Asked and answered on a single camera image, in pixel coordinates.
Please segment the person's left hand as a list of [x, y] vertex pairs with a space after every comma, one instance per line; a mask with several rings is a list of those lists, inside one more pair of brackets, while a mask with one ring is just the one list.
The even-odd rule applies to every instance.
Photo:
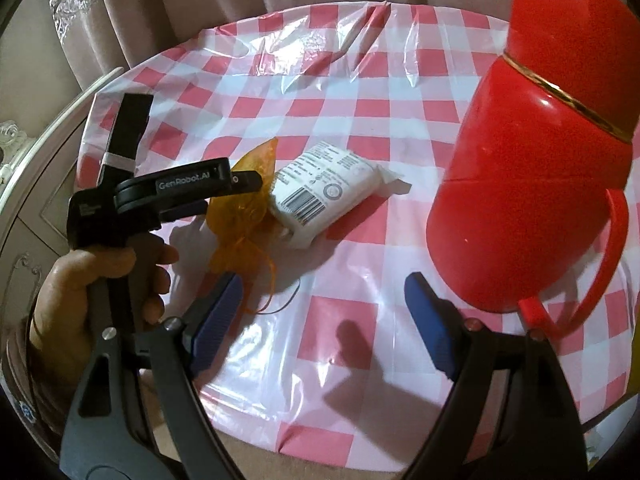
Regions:
[[29, 323], [32, 376], [63, 390], [77, 387], [92, 350], [86, 330], [87, 287], [100, 278], [128, 275], [139, 254], [133, 247], [90, 247], [56, 260]]

